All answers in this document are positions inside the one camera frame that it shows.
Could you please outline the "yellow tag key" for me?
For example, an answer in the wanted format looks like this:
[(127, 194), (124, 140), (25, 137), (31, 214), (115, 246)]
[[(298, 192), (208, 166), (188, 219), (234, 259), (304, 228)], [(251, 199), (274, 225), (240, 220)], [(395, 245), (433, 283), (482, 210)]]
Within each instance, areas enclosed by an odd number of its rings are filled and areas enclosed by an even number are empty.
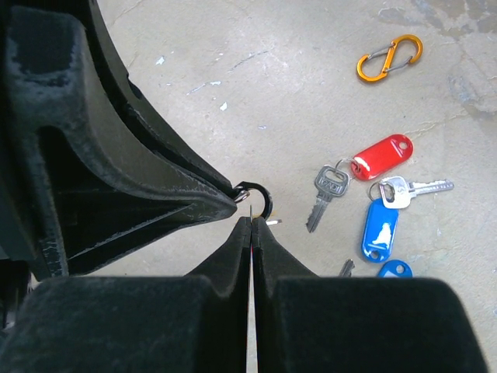
[[(255, 242), (255, 237), (254, 237), (254, 233), (253, 233), (253, 229), (254, 229), (253, 221), (255, 219), (261, 218), (261, 217), (262, 217), (262, 215), (254, 213), (254, 208), (253, 208), (252, 204), (250, 204), (249, 205), (249, 223), (250, 223), (250, 252), (251, 253), (253, 253), (253, 244)], [(278, 224), (281, 224), (283, 222), (281, 219), (276, 219), (276, 218), (271, 218), (271, 217), (269, 217), (268, 219), (264, 218), (263, 221), (268, 226), (278, 225)]]

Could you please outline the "orange S carabiner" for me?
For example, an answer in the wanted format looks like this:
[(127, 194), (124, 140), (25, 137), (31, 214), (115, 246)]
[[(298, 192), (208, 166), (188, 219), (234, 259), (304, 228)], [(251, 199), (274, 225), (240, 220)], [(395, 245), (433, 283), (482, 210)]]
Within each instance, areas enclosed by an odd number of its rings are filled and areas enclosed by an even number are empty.
[[(415, 53), (408, 56), (402, 63), (393, 65), (395, 55), (399, 46), (403, 43), (410, 43), (415, 47)], [(415, 35), (405, 34), (397, 38), (394, 38), (389, 44), (369, 53), (363, 55), (356, 64), (356, 74), (357, 77), (365, 83), (376, 83), (384, 78), (387, 78), (388, 74), (393, 71), (405, 68), (409, 65), (416, 63), (422, 56), (423, 44), (422, 41)], [(380, 72), (371, 76), (364, 71), (364, 65), (379, 57), (384, 57), (384, 63)]]

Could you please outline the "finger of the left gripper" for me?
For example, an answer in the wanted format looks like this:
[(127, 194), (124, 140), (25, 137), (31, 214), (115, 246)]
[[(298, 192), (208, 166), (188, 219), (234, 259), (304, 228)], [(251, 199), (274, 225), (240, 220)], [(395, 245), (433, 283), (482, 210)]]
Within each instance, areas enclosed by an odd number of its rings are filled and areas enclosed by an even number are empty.
[(224, 194), (154, 200), (109, 186), (55, 128), (40, 132), (63, 274), (89, 274), (182, 228), (225, 219), (235, 203)]
[(97, 74), (114, 110), (133, 136), (154, 155), (234, 199), (238, 191), (231, 182), (184, 142), (129, 79), (98, 3), (87, 1), (85, 7), (89, 44)]

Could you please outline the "blue white tag key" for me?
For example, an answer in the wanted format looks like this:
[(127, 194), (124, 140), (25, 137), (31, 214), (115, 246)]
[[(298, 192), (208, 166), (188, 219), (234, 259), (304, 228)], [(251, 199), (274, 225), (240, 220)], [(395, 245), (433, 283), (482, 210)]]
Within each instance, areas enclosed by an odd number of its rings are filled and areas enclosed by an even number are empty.
[[(352, 270), (355, 268), (353, 260), (347, 260), (340, 272), (340, 277), (351, 277)], [(396, 278), (413, 278), (414, 274), (411, 267), (402, 260), (389, 260), (380, 268), (378, 277), (396, 277)]]

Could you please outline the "red tag key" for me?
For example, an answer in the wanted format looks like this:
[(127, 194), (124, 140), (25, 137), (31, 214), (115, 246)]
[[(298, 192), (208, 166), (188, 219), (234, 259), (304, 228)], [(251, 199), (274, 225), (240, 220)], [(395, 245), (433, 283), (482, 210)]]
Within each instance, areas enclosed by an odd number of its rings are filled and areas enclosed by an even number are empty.
[(413, 152), (409, 137), (393, 134), (351, 158), (322, 166), (314, 181), (317, 196), (306, 223), (308, 232), (315, 232), (329, 203), (345, 195), (351, 180), (371, 181), (406, 162)]

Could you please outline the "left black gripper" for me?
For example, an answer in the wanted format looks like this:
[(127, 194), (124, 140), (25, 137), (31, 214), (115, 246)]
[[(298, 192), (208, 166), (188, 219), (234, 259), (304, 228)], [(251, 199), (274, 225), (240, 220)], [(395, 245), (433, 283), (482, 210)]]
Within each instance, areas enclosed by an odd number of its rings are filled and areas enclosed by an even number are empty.
[(1, 333), (16, 324), (31, 277), (97, 266), (95, 141), (83, 107), (93, 63), (94, 1), (1, 6)]

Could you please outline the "black S carabiner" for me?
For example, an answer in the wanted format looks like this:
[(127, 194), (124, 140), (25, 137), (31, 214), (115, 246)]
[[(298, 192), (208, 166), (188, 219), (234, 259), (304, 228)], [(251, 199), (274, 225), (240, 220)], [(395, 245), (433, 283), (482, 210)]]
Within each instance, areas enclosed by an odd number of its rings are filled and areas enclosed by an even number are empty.
[(259, 183), (242, 181), (232, 188), (230, 196), (236, 204), (245, 202), (251, 219), (262, 218), (268, 221), (273, 213), (272, 195)]

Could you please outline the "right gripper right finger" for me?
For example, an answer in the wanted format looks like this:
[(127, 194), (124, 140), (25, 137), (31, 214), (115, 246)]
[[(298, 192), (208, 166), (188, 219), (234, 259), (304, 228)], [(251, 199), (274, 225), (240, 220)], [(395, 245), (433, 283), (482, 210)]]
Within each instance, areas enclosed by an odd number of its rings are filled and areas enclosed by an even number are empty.
[(319, 277), (252, 223), (261, 372), (485, 372), (463, 305), (429, 278)]

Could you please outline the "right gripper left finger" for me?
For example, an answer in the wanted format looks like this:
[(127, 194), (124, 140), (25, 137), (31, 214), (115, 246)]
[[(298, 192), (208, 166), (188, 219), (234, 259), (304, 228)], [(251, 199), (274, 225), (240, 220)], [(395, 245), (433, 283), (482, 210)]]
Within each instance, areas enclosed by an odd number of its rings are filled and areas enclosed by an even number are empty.
[(243, 372), (251, 225), (182, 277), (62, 277), (24, 301), (3, 372)]

